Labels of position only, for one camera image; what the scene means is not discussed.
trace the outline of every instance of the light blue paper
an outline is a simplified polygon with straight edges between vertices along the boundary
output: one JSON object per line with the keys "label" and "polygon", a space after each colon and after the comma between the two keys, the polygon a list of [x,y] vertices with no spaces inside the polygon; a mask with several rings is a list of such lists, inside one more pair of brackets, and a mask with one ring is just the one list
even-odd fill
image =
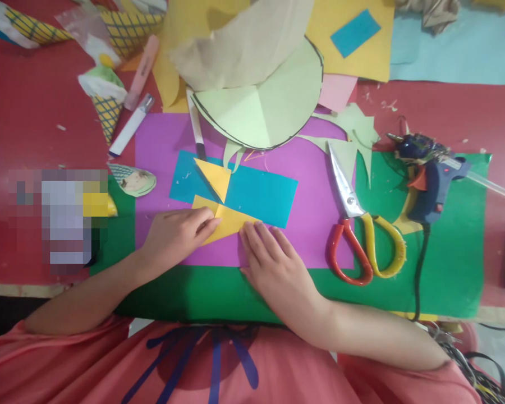
{"label": "light blue paper", "polygon": [[[221,202],[208,185],[194,158],[182,150],[178,156],[169,197],[192,204],[195,195]],[[208,162],[222,166],[222,160],[208,157]],[[224,206],[245,213],[271,226],[285,228],[296,195],[297,181],[278,174],[240,166],[230,176]]]}
{"label": "light blue paper", "polygon": [[420,38],[414,63],[391,65],[391,80],[429,80],[466,84],[505,85],[505,14],[462,0],[458,20],[439,35],[414,32],[395,19],[392,49]]}
{"label": "light blue paper", "polygon": [[418,13],[395,11],[391,64],[413,63],[419,54],[423,16]]}
{"label": "light blue paper", "polygon": [[331,40],[341,55],[348,57],[380,29],[367,9],[331,35]]}

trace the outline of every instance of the white marker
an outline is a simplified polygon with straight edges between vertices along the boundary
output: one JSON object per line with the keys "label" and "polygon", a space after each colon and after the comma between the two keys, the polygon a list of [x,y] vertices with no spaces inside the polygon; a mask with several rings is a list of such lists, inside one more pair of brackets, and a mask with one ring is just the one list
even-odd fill
{"label": "white marker", "polygon": [[139,128],[140,124],[146,117],[146,114],[150,112],[154,102],[155,100],[150,94],[146,94],[146,96],[144,96],[144,99],[140,103],[139,107],[133,112],[133,115],[131,115],[131,118],[129,118],[122,131],[112,144],[108,154],[112,157],[118,157],[122,154],[122,151]]}

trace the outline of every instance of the hand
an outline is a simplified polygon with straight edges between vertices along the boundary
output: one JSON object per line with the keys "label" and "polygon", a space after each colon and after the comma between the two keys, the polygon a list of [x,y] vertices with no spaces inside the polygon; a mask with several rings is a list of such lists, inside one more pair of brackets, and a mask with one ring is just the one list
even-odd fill
{"label": "hand", "polygon": [[209,208],[159,213],[144,245],[136,252],[148,283],[182,262],[212,235],[221,222]]}
{"label": "hand", "polygon": [[305,264],[278,228],[246,222],[240,230],[249,267],[241,268],[266,303],[297,335],[316,345],[330,302],[316,289]]}

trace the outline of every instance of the pink shirt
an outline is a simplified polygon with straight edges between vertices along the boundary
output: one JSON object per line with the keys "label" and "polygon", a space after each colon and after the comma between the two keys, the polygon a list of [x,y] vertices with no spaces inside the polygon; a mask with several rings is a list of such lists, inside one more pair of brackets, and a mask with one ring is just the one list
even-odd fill
{"label": "pink shirt", "polygon": [[337,365],[281,328],[153,322],[127,338],[110,317],[67,337],[0,337],[0,403],[480,403],[454,363],[409,372],[356,357]]}

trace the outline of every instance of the red table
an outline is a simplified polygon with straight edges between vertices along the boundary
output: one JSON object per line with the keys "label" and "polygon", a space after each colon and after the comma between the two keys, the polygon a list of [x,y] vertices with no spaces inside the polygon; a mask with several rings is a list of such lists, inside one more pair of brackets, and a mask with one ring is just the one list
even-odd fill
{"label": "red table", "polygon": [[[52,23],[54,15],[71,7],[66,0],[8,4]],[[60,164],[105,168],[108,148],[97,114],[76,79],[92,66],[75,41],[26,50],[0,40],[0,285],[53,285],[86,276],[82,272],[64,279],[49,274],[42,265],[39,218],[19,221],[28,229],[9,229],[8,170]],[[128,88],[134,73],[118,75]],[[158,94],[153,78],[147,86]],[[393,102],[395,112],[389,107]],[[505,186],[505,86],[360,82],[358,104],[366,115],[375,116],[381,135],[396,132],[402,114],[411,131],[436,137],[456,152],[493,153],[489,178]],[[152,111],[161,111],[160,99]],[[130,113],[122,114],[120,126]],[[134,165],[133,143],[118,162]],[[492,193],[487,198],[484,266],[481,305],[505,307],[505,199]],[[0,293],[15,294],[5,290],[0,286]],[[38,294],[26,289],[22,293]]]}

